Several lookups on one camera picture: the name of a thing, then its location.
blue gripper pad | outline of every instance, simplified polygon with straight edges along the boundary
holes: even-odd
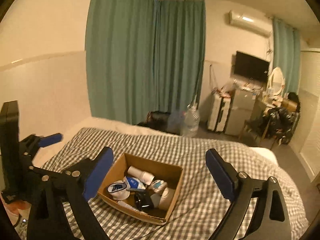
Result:
[[[47,147],[49,145],[58,143],[62,140],[63,135],[61,133],[56,133],[53,135],[49,135],[47,137],[40,138],[40,141],[38,142],[39,147]]]
[[[232,202],[238,186],[236,170],[230,163],[226,163],[215,149],[206,152],[205,163],[222,196]]]
[[[98,189],[113,163],[113,151],[111,148],[104,147],[100,154],[102,154],[102,157],[95,164],[84,184],[82,195],[86,201],[97,195]]]

open cardboard box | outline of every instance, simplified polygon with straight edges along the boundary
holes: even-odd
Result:
[[[121,206],[117,203],[116,200],[113,200],[112,196],[106,190],[106,187],[117,180],[123,180],[124,176],[128,175],[127,172],[130,166],[134,166],[137,169],[153,174],[155,178],[166,181],[168,183],[168,187],[175,190],[173,199],[167,211],[154,208],[150,211],[146,211],[147,214],[144,214]],[[98,195],[107,204],[127,215],[152,224],[164,225],[168,221],[174,205],[177,202],[182,185],[182,175],[183,170],[179,166],[147,160],[141,157],[124,153],[118,158],[118,160],[108,171],[98,190]],[[124,200],[124,202],[135,207],[133,193],[131,193],[130,196]]]

black television screen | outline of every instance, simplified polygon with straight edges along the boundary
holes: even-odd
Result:
[[[234,73],[263,83],[268,81],[270,62],[237,51]]]

teal curtain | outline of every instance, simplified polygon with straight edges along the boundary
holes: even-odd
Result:
[[[300,34],[278,18],[273,19],[274,61],[285,77],[284,92],[297,92],[300,80]]]
[[[130,124],[154,103],[154,0],[91,0],[85,38],[92,116]]]
[[[200,98],[205,46],[203,0],[155,1],[154,90],[160,111],[186,110]]]

gray refrigerator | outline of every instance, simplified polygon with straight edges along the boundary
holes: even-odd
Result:
[[[252,92],[237,89],[234,91],[229,110],[225,134],[238,136],[245,120],[252,114],[255,96]]]

